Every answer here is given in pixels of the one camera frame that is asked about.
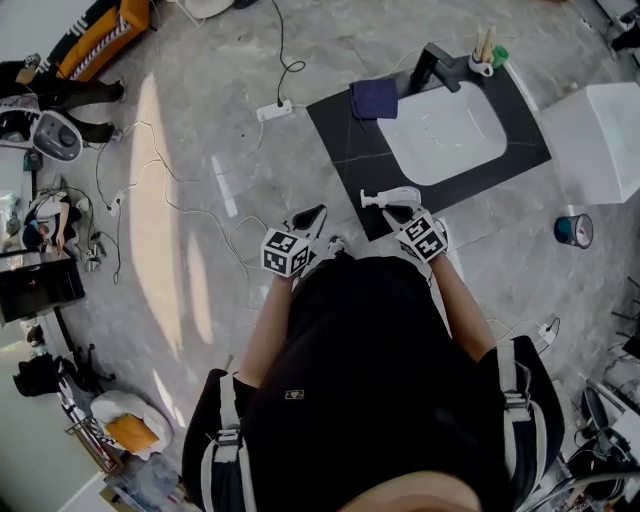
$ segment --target black marble countertop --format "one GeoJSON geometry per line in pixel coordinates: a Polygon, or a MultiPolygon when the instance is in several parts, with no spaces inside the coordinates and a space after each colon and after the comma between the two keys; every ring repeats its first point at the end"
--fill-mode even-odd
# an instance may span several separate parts
{"type": "MultiPolygon", "coordinates": [[[[472,72],[467,60],[468,57],[457,58],[453,73],[459,81],[472,82],[482,89],[505,131],[507,148],[495,160],[435,185],[418,185],[403,174],[377,120],[359,121],[353,117],[348,90],[308,107],[370,241],[391,233],[391,228],[379,208],[362,208],[361,189],[372,196],[395,187],[416,187],[422,194],[423,206],[436,213],[551,159],[538,124],[507,70],[502,67],[491,78],[485,78],[472,72]]],[[[409,74],[389,77],[396,81],[400,99],[411,95],[409,74]]],[[[432,78],[419,92],[435,87],[442,85],[432,78]]]]}

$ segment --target folded cloth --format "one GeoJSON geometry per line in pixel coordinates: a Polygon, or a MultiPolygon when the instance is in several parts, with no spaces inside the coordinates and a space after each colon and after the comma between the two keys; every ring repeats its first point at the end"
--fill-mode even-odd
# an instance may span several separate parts
{"type": "Polygon", "coordinates": [[[398,91],[393,79],[361,80],[349,86],[351,111],[357,119],[396,119],[398,91]]]}

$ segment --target faucet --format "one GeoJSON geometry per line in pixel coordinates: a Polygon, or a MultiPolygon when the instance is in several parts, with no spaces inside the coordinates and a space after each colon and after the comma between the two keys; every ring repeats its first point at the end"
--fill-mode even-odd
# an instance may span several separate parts
{"type": "Polygon", "coordinates": [[[460,90],[460,82],[458,82],[451,70],[454,64],[454,58],[447,52],[433,43],[427,44],[422,49],[416,69],[411,73],[409,90],[413,93],[420,91],[433,74],[451,92],[458,92],[460,90]]]}

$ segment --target orange sofa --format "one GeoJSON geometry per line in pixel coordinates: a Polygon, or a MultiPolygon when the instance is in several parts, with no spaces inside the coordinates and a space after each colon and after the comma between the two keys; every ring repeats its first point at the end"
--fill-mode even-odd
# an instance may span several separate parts
{"type": "Polygon", "coordinates": [[[42,61],[40,72],[86,82],[148,28],[149,0],[96,0],[42,61]]]}

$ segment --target black shirt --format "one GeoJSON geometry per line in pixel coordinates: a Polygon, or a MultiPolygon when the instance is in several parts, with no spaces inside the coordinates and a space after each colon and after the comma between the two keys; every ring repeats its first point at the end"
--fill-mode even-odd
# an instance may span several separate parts
{"type": "MultiPolygon", "coordinates": [[[[429,470],[466,482],[484,510],[510,509],[503,398],[483,362],[450,339],[410,263],[318,271],[296,290],[287,346],[261,388],[236,382],[258,510],[334,511],[429,470]]],[[[183,478],[200,505],[204,433],[219,428],[218,409],[205,389],[184,446],[183,478]]]]}
{"type": "Polygon", "coordinates": [[[24,61],[21,60],[0,62],[0,99],[29,93],[24,85],[16,83],[23,67],[24,61]]]}

